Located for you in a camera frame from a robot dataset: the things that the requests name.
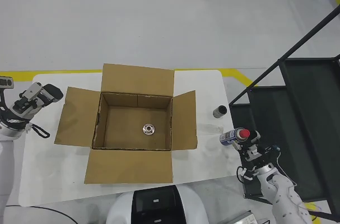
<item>black metal staircase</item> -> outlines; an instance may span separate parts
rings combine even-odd
[[[288,57],[339,13],[340,5],[229,104],[235,128],[256,129],[262,144],[280,146],[279,162],[301,198],[326,199],[333,214],[340,214],[340,54]],[[285,86],[255,87],[277,66]],[[244,94],[250,103],[235,104]],[[248,198],[261,196],[258,180],[244,188]]]

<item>cardboard box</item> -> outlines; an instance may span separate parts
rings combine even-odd
[[[173,93],[173,70],[105,64],[101,92],[68,88],[55,144],[91,147],[85,184],[172,183],[171,151],[197,148],[195,91]]]

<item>gray floor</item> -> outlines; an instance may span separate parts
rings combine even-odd
[[[160,68],[241,68],[254,80],[335,6],[331,0],[0,1],[0,71],[101,69],[103,63]],[[296,57],[340,53],[340,18],[305,44]],[[244,86],[224,78],[227,98]],[[261,85],[280,85],[277,71]],[[29,86],[16,83],[10,104]],[[24,138],[16,141],[17,204]],[[275,223],[271,206],[243,199],[235,178],[189,184],[202,198],[210,223],[251,209]],[[53,203],[79,223],[104,223],[116,195]],[[324,203],[320,207],[327,211]],[[33,208],[7,208],[5,223],[71,223]]]

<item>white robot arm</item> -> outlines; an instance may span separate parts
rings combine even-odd
[[[14,178],[14,144],[22,133],[31,128],[43,138],[50,135],[30,120],[39,110],[53,102],[59,101],[63,94],[53,85],[33,83],[30,88],[20,94],[10,108],[4,101],[3,91],[14,88],[11,77],[0,76],[0,224],[3,223],[3,214],[8,198],[13,188]]]
[[[296,184],[289,177],[282,175],[269,162],[268,155],[273,151],[279,151],[279,147],[260,148],[257,145],[259,138],[257,131],[251,131],[250,137],[245,142],[232,143],[240,156],[253,164],[252,169],[245,167],[242,172],[243,177],[251,179],[251,176],[256,176],[258,178],[263,198],[273,205],[272,213],[277,224],[312,223],[311,215],[294,190]]]
[[[272,164],[267,164],[256,171],[263,197],[273,205],[272,213],[277,224],[312,223],[311,216],[294,191],[294,185],[289,178],[279,173]]]

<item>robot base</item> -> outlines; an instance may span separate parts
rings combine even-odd
[[[106,224],[208,224],[204,205],[186,185],[123,193],[109,211]]]

